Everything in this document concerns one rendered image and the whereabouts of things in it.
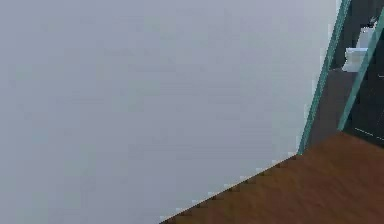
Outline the dark room door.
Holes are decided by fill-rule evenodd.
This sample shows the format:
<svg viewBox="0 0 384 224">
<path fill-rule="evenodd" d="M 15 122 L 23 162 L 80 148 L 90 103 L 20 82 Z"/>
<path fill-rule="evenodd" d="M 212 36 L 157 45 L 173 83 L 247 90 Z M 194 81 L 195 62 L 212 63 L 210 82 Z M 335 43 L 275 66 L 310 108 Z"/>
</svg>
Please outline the dark room door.
<svg viewBox="0 0 384 224">
<path fill-rule="evenodd" d="M 384 40 L 369 60 L 344 131 L 384 148 Z"/>
</svg>

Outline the teal door frame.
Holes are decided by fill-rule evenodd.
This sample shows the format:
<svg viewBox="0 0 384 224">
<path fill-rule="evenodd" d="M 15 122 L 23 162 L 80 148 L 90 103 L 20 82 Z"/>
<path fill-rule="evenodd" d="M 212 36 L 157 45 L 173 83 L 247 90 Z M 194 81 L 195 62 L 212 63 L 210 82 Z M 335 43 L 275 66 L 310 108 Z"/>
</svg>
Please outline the teal door frame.
<svg viewBox="0 0 384 224">
<path fill-rule="evenodd" d="M 314 96 L 306 112 L 306 124 L 298 146 L 302 154 L 337 132 L 341 113 L 357 75 L 344 72 L 345 50 L 355 47 L 363 27 L 380 16 L 384 0 L 341 0 L 319 78 L 314 82 Z"/>
</svg>

